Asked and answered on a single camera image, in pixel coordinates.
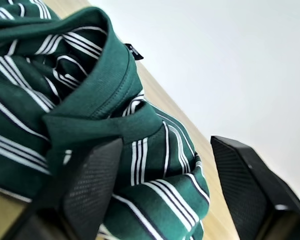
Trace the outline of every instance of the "white stripe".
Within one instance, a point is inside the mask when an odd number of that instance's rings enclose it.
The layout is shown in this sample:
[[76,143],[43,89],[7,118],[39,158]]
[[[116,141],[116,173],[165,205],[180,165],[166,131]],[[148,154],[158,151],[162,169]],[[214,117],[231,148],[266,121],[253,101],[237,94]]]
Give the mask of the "white stripe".
[[143,141],[143,155],[142,155],[142,163],[141,163],[141,183],[145,182],[145,170],[146,170],[146,161],[147,161],[147,153],[148,153],[148,138],[146,137]]
[[105,35],[108,35],[105,30],[103,30],[102,28],[97,27],[97,26],[81,26],[81,27],[75,28],[71,31],[76,32],[76,31],[80,31],[80,30],[96,30],[96,31],[100,31],[101,33],[103,33]]
[[190,166],[189,166],[188,159],[187,159],[187,157],[186,157],[186,155],[185,155],[185,152],[184,152],[184,144],[183,144],[183,142],[182,142],[180,133],[178,132],[177,129],[175,129],[175,128],[174,128],[173,126],[171,126],[171,125],[169,125],[169,128],[171,128],[171,130],[172,130],[172,131],[174,132],[174,134],[176,135],[177,142],[178,142],[178,144],[180,145],[181,159],[183,160],[183,163],[184,163],[186,172],[189,173],[189,172],[191,172],[191,169],[190,169]]
[[[152,105],[155,109],[159,110],[160,112],[165,113],[164,111],[160,110],[159,108],[157,108],[157,107],[154,106],[153,104],[151,104],[151,105]],[[167,117],[161,115],[160,113],[157,113],[157,115],[160,116],[161,118],[164,118],[164,119],[170,121],[171,123],[173,123],[173,124],[180,130],[180,132],[182,133],[182,135],[183,135],[183,137],[184,137],[184,139],[185,139],[186,144],[188,145],[188,147],[189,147],[189,149],[190,149],[190,151],[191,151],[192,156],[194,157],[194,156],[195,156],[195,153],[194,153],[193,149],[191,148],[190,143],[188,142],[188,139],[186,138],[185,133],[184,133],[184,132],[182,131],[182,129],[178,126],[178,124],[176,124],[174,121],[170,120],[169,118],[167,118]],[[180,122],[179,120],[177,120],[177,119],[174,118],[173,116],[170,116],[170,115],[169,115],[169,117],[173,118],[176,122],[178,122],[181,126],[183,126],[183,128],[185,129],[186,132],[188,132],[187,129],[186,129],[186,127],[182,124],[182,122]]]
[[54,68],[57,67],[58,61],[60,59],[66,59],[66,60],[68,60],[68,61],[76,64],[80,68],[80,70],[84,73],[84,75],[88,76],[88,73],[85,71],[85,69],[76,60],[74,60],[73,58],[71,58],[71,57],[69,57],[67,55],[58,56],[57,59],[56,59],[56,66]]
[[51,48],[53,47],[53,45],[56,42],[56,39],[58,38],[58,35],[54,35],[53,38],[51,39],[51,41],[49,42],[48,46],[45,48],[45,50],[41,53],[41,54],[46,54],[47,52],[49,52],[51,50]]
[[165,181],[163,179],[157,179],[156,182],[160,182],[162,185],[164,185],[166,188],[168,188],[174,196],[180,201],[181,205],[184,207],[184,209],[187,210],[187,212],[192,216],[195,223],[193,226],[199,222],[199,216],[196,214],[196,212],[188,205],[188,203],[185,201],[185,199],[181,196],[181,194],[178,192],[178,190],[173,186],[170,182]]
[[128,112],[128,107],[123,111],[122,117],[125,117],[127,115]]
[[48,11],[47,6],[46,6],[42,1],[40,1],[40,0],[35,0],[35,2],[36,2],[37,4],[39,4],[39,5],[41,5],[42,10],[43,10],[44,18],[45,18],[45,19],[51,19],[51,15],[50,15],[50,13],[49,13],[49,11]]
[[72,90],[75,89],[75,87],[70,86],[68,83],[64,82],[63,80],[60,79],[59,73],[56,70],[52,70],[53,76],[55,77],[55,79],[57,79],[59,82],[63,83],[64,85],[66,85],[67,87],[71,88]]
[[131,114],[134,114],[136,111],[136,107],[141,103],[141,101],[134,100],[131,104]]
[[36,162],[38,165],[41,165],[41,167],[43,168],[47,168],[47,164],[45,164],[44,162],[38,160],[37,158],[23,152],[23,151],[20,151],[19,149],[16,149],[16,148],[13,148],[3,142],[0,141],[0,148],[2,148],[3,150],[5,151],[9,151],[11,152],[12,154],[18,154],[18,155],[21,155],[22,157],[25,158],[25,161],[29,161],[29,160],[32,160],[33,162]]
[[69,162],[69,160],[71,159],[71,157],[72,157],[72,150],[66,150],[65,151],[65,156],[64,156],[64,159],[63,159],[63,165],[66,165],[68,162]]
[[81,47],[81,46],[79,46],[79,45],[77,45],[77,44],[75,44],[75,43],[73,43],[73,42],[70,42],[70,41],[68,41],[68,40],[65,40],[65,41],[66,41],[69,45],[71,45],[72,47],[74,47],[75,49],[78,49],[79,51],[81,51],[81,52],[83,52],[83,53],[89,55],[90,57],[92,57],[92,58],[94,58],[94,59],[97,59],[97,60],[99,59],[98,56],[96,56],[96,55],[92,54],[91,52],[85,50],[83,47]]
[[202,223],[202,221],[200,221],[199,223],[200,223],[200,226],[201,226],[201,228],[202,228],[202,231],[205,232],[204,224]]
[[25,7],[21,3],[18,3],[18,5],[20,7],[20,17],[24,17],[25,16]]
[[28,160],[25,160],[24,158],[22,158],[22,157],[20,157],[18,155],[15,155],[12,152],[6,151],[6,150],[4,150],[2,148],[0,148],[0,155],[5,156],[6,158],[9,158],[9,159],[11,159],[11,160],[13,160],[13,161],[15,161],[17,163],[20,163],[22,165],[28,166],[28,167],[30,167],[32,169],[38,170],[38,171],[40,171],[40,172],[42,172],[44,174],[48,174],[48,175],[50,174],[43,167],[38,166],[38,165],[36,165],[36,164],[28,161]]
[[101,238],[103,240],[119,240],[119,238],[116,238],[115,236],[109,236],[109,235],[106,235],[106,234],[103,234],[103,233],[98,233],[97,237]]
[[88,51],[90,51],[90,52],[92,52],[92,53],[95,53],[95,54],[97,54],[97,55],[100,55],[100,52],[98,52],[97,50],[93,49],[93,48],[90,47],[89,45],[85,44],[85,42],[82,42],[82,41],[78,40],[77,38],[72,37],[72,36],[69,36],[69,35],[66,35],[66,34],[64,34],[63,36],[64,36],[66,39],[68,39],[69,41],[75,42],[77,45],[82,46],[83,48],[87,49]]
[[59,78],[62,79],[63,81],[68,82],[69,84],[72,84],[75,88],[77,88],[79,86],[76,82],[73,82],[73,81],[67,79],[62,74],[59,74]]
[[58,46],[59,46],[59,43],[60,43],[60,41],[63,39],[63,36],[59,36],[57,39],[56,39],[56,41],[55,41],[55,43],[53,44],[53,46],[51,47],[51,50],[49,51],[49,52],[47,52],[46,54],[47,55],[50,55],[50,54],[53,54],[56,50],[57,50],[57,48],[58,48]]
[[52,101],[50,101],[50,99],[47,98],[44,94],[42,94],[42,93],[39,92],[39,91],[34,91],[34,90],[32,90],[32,92],[33,92],[34,94],[36,94],[36,95],[38,96],[38,98],[40,98],[40,99],[42,100],[42,102],[43,102],[48,108],[50,108],[50,109],[54,109],[54,108],[55,108],[56,105],[55,105]]
[[169,146],[169,129],[165,121],[163,121],[164,130],[165,130],[165,159],[164,159],[164,172],[163,177],[167,174],[168,164],[169,164],[169,153],[170,153],[170,146]]
[[3,193],[3,194],[5,194],[5,195],[8,195],[8,196],[13,197],[13,198],[15,198],[15,199],[19,199],[19,200],[21,200],[21,201],[23,201],[23,202],[26,202],[26,203],[31,203],[31,201],[32,201],[30,198],[21,196],[21,195],[19,195],[19,194],[10,192],[10,191],[5,190],[5,189],[2,189],[2,188],[0,188],[0,193]]
[[199,191],[199,193],[200,193],[200,194],[207,200],[207,202],[210,204],[210,198],[209,198],[209,196],[201,189],[201,187],[200,187],[199,184],[197,183],[197,180],[195,179],[195,177],[194,177],[192,174],[190,174],[190,173],[186,173],[186,175],[188,175],[188,176],[191,178],[191,180],[192,180],[192,182],[193,182],[195,188]]
[[30,97],[42,108],[42,110],[44,110],[46,113],[50,112],[49,107],[33,91],[28,88],[24,88],[23,90],[30,95]]
[[137,146],[136,141],[132,143],[132,161],[131,161],[131,186],[135,185],[135,166],[137,161]]
[[167,195],[156,185],[150,182],[145,182],[144,185],[151,188],[153,191],[155,191],[165,202],[165,204],[172,210],[172,212],[178,217],[178,219],[181,221],[181,223],[185,226],[188,232],[192,229],[191,225],[187,221],[187,219],[182,215],[179,209],[175,206],[175,204],[167,197]]
[[5,138],[4,136],[1,136],[1,135],[0,135],[0,141],[4,142],[4,143],[6,143],[6,144],[8,144],[8,145],[10,145],[12,147],[15,147],[16,149],[20,149],[20,150],[22,150],[22,151],[24,151],[24,152],[26,152],[26,153],[28,153],[28,154],[30,154],[30,155],[38,158],[38,159],[40,159],[43,162],[46,162],[46,159],[42,155],[40,155],[36,151],[32,150],[31,148],[28,148],[26,146],[20,145],[19,143],[16,143],[16,142],[14,142],[14,141],[12,141],[12,140],[10,140],[8,138]]
[[0,111],[2,111],[11,121],[13,121],[15,124],[17,124],[20,128],[25,130],[26,132],[38,136],[40,138],[43,138],[49,142],[49,139],[33,130],[31,130],[29,127],[27,127],[23,122],[21,122],[18,118],[16,118],[15,115],[13,115],[4,105],[0,102]]
[[44,19],[47,19],[47,18],[48,18],[47,12],[46,12],[44,6],[41,4],[41,2],[39,2],[39,1],[37,1],[37,0],[34,0],[34,2],[35,2],[35,4],[38,5],[38,7],[39,7],[39,6],[41,7],[42,12],[43,12],[43,18],[44,18]]
[[200,161],[197,161],[197,162],[195,163],[195,167],[196,167],[196,168],[197,168],[197,167],[200,168],[202,177],[203,177],[204,179],[206,179],[206,177],[205,177],[205,175],[204,175],[204,169],[203,169],[203,167],[202,167],[202,163],[201,163]]
[[100,224],[98,237],[104,238],[106,240],[120,240],[119,238],[113,236],[103,224]]
[[54,95],[56,95],[59,98],[59,93],[57,91],[56,86],[50,81],[49,78],[47,78],[46,76],[44,76],[44,79],[47,81],[47,83],[49,84],[52,92],[54,93]]
[[128,106],[128,111],[126,112],[126,115],[129,116],[131,114],[131,105]]
[[2,64],[0,63],[0,72],[3,73],[3,75],[5,75],[5,77],[13,84],[13,85],[19,85],[19,83],[16,81],[15,78],[13,78],[10,73],[2,66]]
[[138,159],[136,161],[136,183],[135,184],[139,184],[139,171],[140,171],[140,166],[141,166],[141,159],[142,159],[142,140],[138,141],[138,145],[137,145],[137,152],[138,152]]
[[151,183],[153,185],[155,185],[156,187],[158,187],[163,193],[165,193],[165,195],[167,197],[169,197],[169,199],[171,200],[171,202],[176,206],[176,208],[181,212],[183,213],[183,215],[185,216],[185,219],[190,223],[191,227],[193,227],[196,222],[194,221],[194,219],[192,218],[192,216],[187,212],[187,210],[180,204],[180,202],[178,202],[178,200],[175,198],[175,196],[173,196],[171,194],[171,192],[169,191],[169,189],[159,183],[159,182],[155,182],[155,181],[151,181]]
[[128,205],[128,207],[134,212],[134,214],[139,218],[139,220],[142,222],[142,224],[146,227],[146,229],[150,232],[150,234],[156,239],[156,240],[163,240],[163,238],[160,236],[160,234],[155,230],[155,228],[151,225],[151,223],[145,218],[145,216],[140,212],[140,210],[129,200],[112,194],[112,197],[117,199],[118,201]]
[[84,43],[87,44],[88,46],[91,46],[91,47],[93,47],[93,48],[95,48],[95,49],[97,49],[97,50],[99,50],[99,51],[102,51],[102,48],[101,48],[101,47],[99,47],[98,45],[94,44],[92,41],[86,39],[85,37],[83,37],[83,36],[81,36],[81,35],[79,35],[79,34],[77,34],[77,33],[74,33],[74,32],[71,32],[71,31],[70,31],[70,32],[68,32],[67,34],[70,35],[70,36],[72,36],[72,37],[75,38],[75,39],[78,39],[79,41],[84,42]]
[[50,42],[52,36],[53,36],[53,35],[48,35],[48,36],[44,39],[44,41],[43,41],[42,45],[40,46],[40,48],[38,49],[38,51],[36,51],[36,52],[34,53],[35,55],[41,54],[41,53],[46,49],[46,47],[47,47],[48,43]]
[[47,8],[46,4],[45,4],[44,2],[42,2],[41,0],[40,0],[39,2],[41,2],[41,3],[43,4],[43,7],[44,7],[45,10],[46,10],[46,14],[47,14],[47,16],[48,16],[48,19],[51,19],[51,14],[50,14],[50,11],[49,11],[49,9]]
[[180,147],[179,139],[178,139],[177,133],[174,130],[172,130],[172,132],[174,133],[176,141],[178,143],[178,160],[182,167],[182,174],[184,174],[187,170],[185,171],[185,163],[181,157],[181,147]]
[[7,16],[4,15],[4,13],[0,11],[0,18],[2,18],[2,19],[7,19]]
[[9,48],[9,51],[8,51],[8,55],[13,55],[15,53],[15,50],[16,50],[16,45],[17,45],[17,42],[18,40],[14,40],[12,43],[11,43],[11,46]]
[[10,71],[11,74],[15,77],[15,79],[20,83],[22,89],[26,91],[30,97],[46,112],[50,112],[49,107],[46,105],[46,101],[42,99],[42,97],[38,96],[38,94],[35,91],[32,91],[31,86],[28,84],[22,73],[19,71],[17,65],[15,62],[12,60],[10,56],[4,56],[4,59],[0,56],[0,61],[2,64],[5,65],[5,67]]
[[7,10],[5,10],[3,7],[0,7],[0,11],[7,16],[8,19],[13,20],[15,19],[10,12],[8,12]]
[[24,76],[22,75],[22,73],[19,71],[19,68],[17,67],[17,65],[15,64],[15,62],[13,61],[13,59],[10,56],[4,56],[4,59],[0,56],[0,60],[1,63],[8,68],[8,70],[11,70],[11,74],[18,79],[18,82],[22,82],[23,84],[21,84],[22,87],[26,87],[28,89],[32,89],[31,86],[29,85],[29,83],[26,81],[26,79],[24,78]]
[[44,12],[43,12],[43,9],[42,9],[42,6],[37,4],[34,0],[30,0],[30,3],[36,5],[39,9],[39,13],[40,13],[40,18],[43,19],[44,18]]
[[71,76],[69,73],[66,73],[65,75],[64,75],[67,79],[71,79],[72,81],[74,81],[74,82],[76,82],[77,84],[81,84],[81,82],[80,81],[78,81],[77,79],[75,79],[73,76]]

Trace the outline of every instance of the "wooden table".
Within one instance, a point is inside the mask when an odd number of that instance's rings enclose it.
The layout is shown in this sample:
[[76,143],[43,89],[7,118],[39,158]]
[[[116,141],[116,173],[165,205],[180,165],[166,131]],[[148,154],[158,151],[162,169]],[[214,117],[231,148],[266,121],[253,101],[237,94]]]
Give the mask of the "wooden table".
[[[45,0],[45,2],[61,18],[90,5],[86,0]],[[140,62],[137,62],[137,69],[147,99],[157,105],[160,109],[179,119],[185,125],[195,145],[196,151],[202,159],[204,173],[210,189],[211,200],[209,213],[203,220],[203,239],[239,240],[236,228],[222,194],[215,159],[209,141],[198,131],[194,124],[180,110],[176,103],[168,96]],[[24,207],[25,203],[0,194],[0,238],[11,226]]]

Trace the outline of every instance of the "green fabric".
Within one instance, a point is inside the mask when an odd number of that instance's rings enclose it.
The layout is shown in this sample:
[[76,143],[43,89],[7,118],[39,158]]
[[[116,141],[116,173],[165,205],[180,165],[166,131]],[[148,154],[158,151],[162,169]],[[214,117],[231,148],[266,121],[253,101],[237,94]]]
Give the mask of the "green fabric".
[[60,20],[41,0],[0,0],[0,189],[30,201],[71,149],[111,136],[124,146],[99,235],[201,239],[201,160],[185,127],[145,99],[108,16]]

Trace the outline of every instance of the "white wall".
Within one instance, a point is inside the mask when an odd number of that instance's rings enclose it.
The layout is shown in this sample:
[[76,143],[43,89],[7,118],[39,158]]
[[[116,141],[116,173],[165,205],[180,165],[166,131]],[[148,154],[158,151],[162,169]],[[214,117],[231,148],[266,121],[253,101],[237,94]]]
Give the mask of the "white wall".
[[90,0],[207,137],[254,147],[300,195],[300,0]]

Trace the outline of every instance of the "green striped shirt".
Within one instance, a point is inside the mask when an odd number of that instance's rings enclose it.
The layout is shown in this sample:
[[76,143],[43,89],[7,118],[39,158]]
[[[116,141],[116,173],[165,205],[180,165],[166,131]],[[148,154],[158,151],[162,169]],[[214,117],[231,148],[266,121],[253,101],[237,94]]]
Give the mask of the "green striped shirt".
[[146,99],[99,8],[60,20],[41,0],[0,0],[0,191],[30,202],[87,141],[121,136],[99,236],[201,240],[210,197],[185,127]]

